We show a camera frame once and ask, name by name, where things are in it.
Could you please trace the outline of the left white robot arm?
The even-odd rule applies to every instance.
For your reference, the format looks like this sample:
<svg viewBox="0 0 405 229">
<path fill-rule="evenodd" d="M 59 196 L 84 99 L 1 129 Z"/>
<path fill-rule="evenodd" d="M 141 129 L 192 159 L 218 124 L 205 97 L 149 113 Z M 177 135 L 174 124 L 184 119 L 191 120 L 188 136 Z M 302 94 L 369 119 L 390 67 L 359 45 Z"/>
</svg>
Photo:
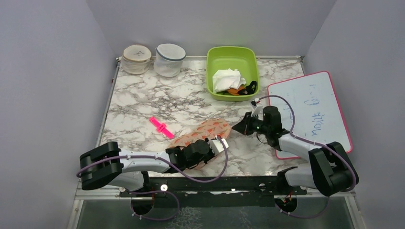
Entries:
<svg viewBox="0 0 405 229">
<path fill-rule="evenodd" d="M 80 170 L 76 176 L 81 179 L 83 190 L 111 185 L 128 187 L 144 196 L 150 190 L 150 183 L 137 173 L 183 174 L 186 169 L 206 164 L 218 154 L 227 153 L 228 148 L 227 141 L 219 136 L 159 152 L 128 151 L 110 141 L 80 156 Z"/>
</svg>

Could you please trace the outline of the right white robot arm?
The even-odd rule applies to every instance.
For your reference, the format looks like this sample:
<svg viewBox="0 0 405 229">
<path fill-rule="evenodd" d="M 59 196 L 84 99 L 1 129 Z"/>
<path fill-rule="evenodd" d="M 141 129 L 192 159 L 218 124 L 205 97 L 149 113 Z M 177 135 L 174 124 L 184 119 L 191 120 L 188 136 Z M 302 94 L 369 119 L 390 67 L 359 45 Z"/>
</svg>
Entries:
<svg viewBox="0 0 405 229">
<path fill-rule="evenodd" d="M 325 145 L 294 136 L 283 128 L 281 114 L 275 106 L 264 107 L 262 120 L 253 112 L 245 113 L 232 129 L 243 135 L 262 134 L 272 148 L 309 162 L 308 167 L 290 167 L 278 172 L 275 183 L 281 194 L 289 193 L 294 187 L 309 187 L 329 197 L 350 191 L 359 182 L 358 174 L 340 143 Z"/>
</svg>

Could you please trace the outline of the floral mesh laundry bag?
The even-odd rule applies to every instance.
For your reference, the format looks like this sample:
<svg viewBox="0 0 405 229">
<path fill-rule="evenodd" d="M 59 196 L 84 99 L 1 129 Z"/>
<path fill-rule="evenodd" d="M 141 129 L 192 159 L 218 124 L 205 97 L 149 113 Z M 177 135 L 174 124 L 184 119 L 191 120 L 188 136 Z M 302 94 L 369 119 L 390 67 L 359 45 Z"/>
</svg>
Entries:
<svg viewBox="0 0 405 229">
<path fill-rule="evenodd" d="M 231 131 L 230 125 L 223 119 L 210 119 L 204 121 L 191 133 L 176 138 L 162 155 L 166 157 L 172 168 L 166 173 L 177 173 L 185 169 L 193 169 L 203 162 L 193 161 L 193 143 L 197 140 L 224 138 L 226 139 Z"/>
</svg>

